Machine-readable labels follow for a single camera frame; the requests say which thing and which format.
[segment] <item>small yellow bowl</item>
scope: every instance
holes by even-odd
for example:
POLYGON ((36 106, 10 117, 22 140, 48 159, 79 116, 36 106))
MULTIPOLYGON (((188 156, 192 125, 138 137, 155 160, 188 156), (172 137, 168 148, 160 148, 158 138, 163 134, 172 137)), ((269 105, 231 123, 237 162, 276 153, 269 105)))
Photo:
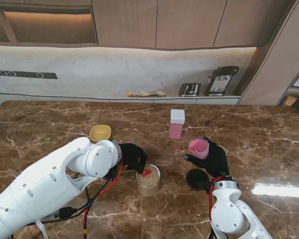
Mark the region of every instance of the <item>small yellow bowl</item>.
POLYGON ((90 139, 92 141, 100 141, 111 137, 111 127, 105 124, 93 126, 90 131, 90 139))

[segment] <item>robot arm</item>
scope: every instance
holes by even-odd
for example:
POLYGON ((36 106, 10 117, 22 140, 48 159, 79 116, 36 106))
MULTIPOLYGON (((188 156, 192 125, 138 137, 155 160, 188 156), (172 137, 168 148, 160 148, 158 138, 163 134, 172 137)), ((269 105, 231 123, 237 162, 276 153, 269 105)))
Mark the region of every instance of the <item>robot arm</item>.
POLYGON ((117 143, 80 137, 26 168, 0 194, 0 239, 62 208, 121 158, 117 143), (72 179, 67 167, 81 175, 72 179))
POLYGON ((273 239, 251 208, 239 200, 241 191, 233 180, 216 182, 213 196, 217 202, 211 211, 211 226, 218 239, 240 234, 239 239, 273 239))

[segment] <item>pink plastic cup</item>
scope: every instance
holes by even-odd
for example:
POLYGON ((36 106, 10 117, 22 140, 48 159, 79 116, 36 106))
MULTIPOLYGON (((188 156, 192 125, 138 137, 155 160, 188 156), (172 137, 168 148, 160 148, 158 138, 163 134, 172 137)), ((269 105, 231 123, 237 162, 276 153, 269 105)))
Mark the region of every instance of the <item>pink plastic cup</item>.
POLYGON ((193 139, 189 143, 189 151, 197 158, 205 159, 209 153, 209 143, 204 138, 193 139))

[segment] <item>clear plastic cup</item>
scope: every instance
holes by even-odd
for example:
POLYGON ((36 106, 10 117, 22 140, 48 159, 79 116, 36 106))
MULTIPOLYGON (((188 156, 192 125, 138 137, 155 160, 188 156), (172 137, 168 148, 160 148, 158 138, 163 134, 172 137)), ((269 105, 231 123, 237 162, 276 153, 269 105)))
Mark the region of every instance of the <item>clear plastic cup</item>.
POLYGON ((189 145, 189 151, 197 158, 205 159, 209 153, 209 143, 204 138, 195 138, 189 145))
POLYGON ((136 181, 138 183, 138 191, 139 191, 140 194, 142 194, 143 196, 146 196, 146 197, 155 195, 158 192, 159 182, 160 182, 160 171, 159 171, 159 169, 155 165, 150 164, 150 166, 154 167, 157 170, 159 180, 156 184, 150 185, 150 186, 142 185, 138 180, 138 177, 142 177, 142 175, 140 175, 139 173, 136 173, 136 181))

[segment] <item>black glove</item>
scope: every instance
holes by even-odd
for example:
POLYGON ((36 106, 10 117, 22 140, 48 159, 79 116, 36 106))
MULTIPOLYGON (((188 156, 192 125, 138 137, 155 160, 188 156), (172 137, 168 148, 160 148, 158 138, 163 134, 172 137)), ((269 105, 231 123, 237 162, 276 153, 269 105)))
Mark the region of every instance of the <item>black glove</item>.
POLYGON ((142 174, 148 156, 144 150, 133 143, 120 144, 123 156, 123 165, 127 165, 127 170, 135 169, 139 174, 142 174))
POLYGON ((193 155, 186 154, 184 155, 184 159, 197 167, 206 169, 207 173, 214 178, 229 175, 227 157, 223 148, 210 141, 208 138, 204 137, 204 139, 209 143, 209 154, 207 158, 200 159, 193 155))

